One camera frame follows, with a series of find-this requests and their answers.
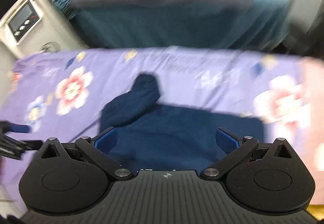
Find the white appliance with panel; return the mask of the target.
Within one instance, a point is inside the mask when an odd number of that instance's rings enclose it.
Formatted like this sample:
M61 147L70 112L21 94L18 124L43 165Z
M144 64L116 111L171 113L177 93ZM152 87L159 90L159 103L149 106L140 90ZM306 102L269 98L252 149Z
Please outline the white appliance with panel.
M17 59L46 47L88 48L49 0L18 0L1 19L1 43Z

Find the navy blue padded jacket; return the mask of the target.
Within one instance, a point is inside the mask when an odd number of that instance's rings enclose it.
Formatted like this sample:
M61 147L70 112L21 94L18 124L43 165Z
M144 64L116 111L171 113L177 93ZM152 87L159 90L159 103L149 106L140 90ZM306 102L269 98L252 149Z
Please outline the navy blue padded jacket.
M264 141L259 119L160 105L159 98L155 77L140 74L129 92L102 110L100 132L110 127L118 132L108 157L133 173L139 169L201 172L225 155L216 144L219 127Z

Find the purple floral bed sheet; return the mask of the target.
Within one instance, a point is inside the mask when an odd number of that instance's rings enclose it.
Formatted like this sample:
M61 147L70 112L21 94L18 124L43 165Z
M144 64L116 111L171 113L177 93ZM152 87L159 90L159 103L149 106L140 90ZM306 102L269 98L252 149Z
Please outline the purple floral bed sheet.
M31 127L18 140L94 136L104 106L146 73L158 104L259 119L265 142L283 137L302 158L310 127L302 59L179 47L38 53L16 62L1 119Z

